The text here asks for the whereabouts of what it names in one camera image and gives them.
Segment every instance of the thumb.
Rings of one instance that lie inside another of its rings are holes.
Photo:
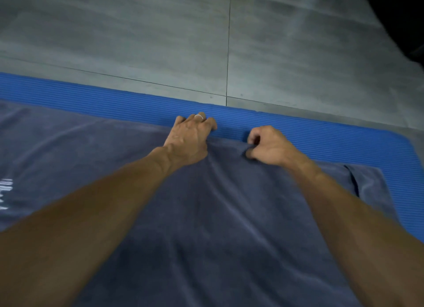
[[[250,148],[246,150],[246,158],[248,159],[256,159],[255,157],[255,149],[256,148]]]

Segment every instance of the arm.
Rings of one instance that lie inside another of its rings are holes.
[[[353,196],[271,126],[254,128],[246,156],[285,168],[331,253],[366,307],[424,306],[424,244]]]
[[[206,157],[213,118],[177,117],[163,147],[0,234],[0,306],[66,306],[115,250],[163,180]]]

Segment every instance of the concrete floor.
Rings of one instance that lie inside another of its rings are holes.
[[[366,0],[0,0],[0,71],[389,129],[424,72]]]

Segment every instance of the blue yoga mat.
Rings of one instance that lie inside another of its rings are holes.
[[[380,168],[401,224],[424,242],[424,171],[412,145],[398,134],[173,98],[0,73],[0,98],[99,117],[172,126],[178,115],[204,111],[218,122],[216,137],[245,140],[272,125],[315,160]]]

